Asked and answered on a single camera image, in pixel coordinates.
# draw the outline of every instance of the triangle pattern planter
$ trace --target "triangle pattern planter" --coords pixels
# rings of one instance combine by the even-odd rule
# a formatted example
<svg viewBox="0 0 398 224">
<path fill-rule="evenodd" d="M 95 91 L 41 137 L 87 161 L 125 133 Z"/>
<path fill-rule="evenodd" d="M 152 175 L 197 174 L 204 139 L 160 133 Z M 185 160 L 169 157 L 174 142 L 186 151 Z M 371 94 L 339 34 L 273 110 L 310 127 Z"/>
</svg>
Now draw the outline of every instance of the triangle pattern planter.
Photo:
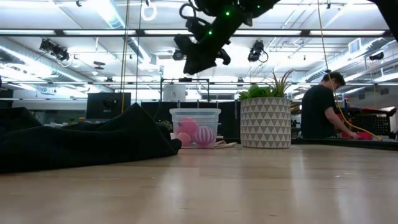
<svg viewBox="0 0 398 224">
<path fill-rule="evenodd" d="M 241 102 L 241 142 L 244 147 L 287 149 L 291 145 L 290 100 L 258 97 Z"/>
</svg>

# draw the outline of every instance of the black cloth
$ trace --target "black cloth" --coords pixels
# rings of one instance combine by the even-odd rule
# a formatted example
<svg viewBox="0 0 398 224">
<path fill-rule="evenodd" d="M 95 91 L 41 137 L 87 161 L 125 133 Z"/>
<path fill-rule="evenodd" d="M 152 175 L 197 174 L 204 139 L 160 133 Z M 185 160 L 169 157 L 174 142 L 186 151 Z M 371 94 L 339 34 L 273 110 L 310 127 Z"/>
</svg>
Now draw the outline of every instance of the black cloth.
<svg viewBox="0 0 398 224">
<path fill-rule="evenodd" d="M 43 127 L 25 108 L 0 110 L 0 173 L 94 166 L 173 156 L 181 148 L 138 105 L 101 124 Z"/>
<path fill-rule="evenodd" d="M 327 138 L 336 134 L 335 127 L 325 116 L 325 110 L 336 107 L 333 91 L 323 85 L 311 87 L 303 97 L 301 132 L 303 138 Z"/>
</svg>

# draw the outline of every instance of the pink ball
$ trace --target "pink ball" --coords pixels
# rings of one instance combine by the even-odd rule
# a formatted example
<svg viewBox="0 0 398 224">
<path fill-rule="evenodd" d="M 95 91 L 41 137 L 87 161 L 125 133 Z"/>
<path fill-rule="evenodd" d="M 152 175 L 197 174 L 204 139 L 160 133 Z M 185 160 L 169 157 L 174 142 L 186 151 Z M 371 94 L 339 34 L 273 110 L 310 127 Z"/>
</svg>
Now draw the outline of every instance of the pink ball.
<svg viewBox="0 0 398 224">
<path fill-rule="evenodd" d="M 180 133 L 176 138 L 181 141 L 183 147 L 189 146 L 189 144 L 191 144 L 191 137 L 187 133 Z"/>
<path fill-rule="evenodd" d="M 193 141 L 201 147 L 208 146 L 215 140 L 216 134 L 208 126 L 200 126 L 193 137 Z"/>
<path fill-rule="evenodd" d="M 198 129 L 197 121 L 192 118 L 182 118 L 180 122 L 178 122 L 177 134 L 178 133 L 187 133 L 191 139 L 195 135 L 195 132 Z"/>
</svg>

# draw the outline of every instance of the computer monitor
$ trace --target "computer monitor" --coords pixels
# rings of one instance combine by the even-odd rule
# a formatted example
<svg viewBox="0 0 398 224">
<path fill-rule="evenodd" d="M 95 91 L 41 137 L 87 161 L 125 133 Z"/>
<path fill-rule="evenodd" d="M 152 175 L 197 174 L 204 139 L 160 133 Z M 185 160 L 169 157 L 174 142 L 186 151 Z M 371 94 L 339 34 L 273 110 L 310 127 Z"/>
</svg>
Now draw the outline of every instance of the computer monitor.
<svg viewBox="0 0 398 224">
<path fill-rule="evenodd" d="M 86 119 L 112 119 L 122 112 L 123 93 L 89 93 Z M 124 93 L 124 110 L 131 106 L 131 93 Z"/>
</svg>

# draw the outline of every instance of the table surface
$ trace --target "table surface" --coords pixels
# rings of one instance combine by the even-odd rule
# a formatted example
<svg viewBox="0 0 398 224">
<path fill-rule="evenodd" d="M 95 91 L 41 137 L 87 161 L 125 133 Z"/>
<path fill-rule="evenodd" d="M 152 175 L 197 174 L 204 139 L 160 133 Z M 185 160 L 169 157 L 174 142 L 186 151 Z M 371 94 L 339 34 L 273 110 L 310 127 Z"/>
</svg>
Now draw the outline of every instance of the table surface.
<svg viewBox="0 0 398 224">
<path fill-rule="evenodd" d="M 397 211 L 398 153 L 370 149 L 186 149 L 0 175 L 2 224 L 395 224 Z"/>
</svg>

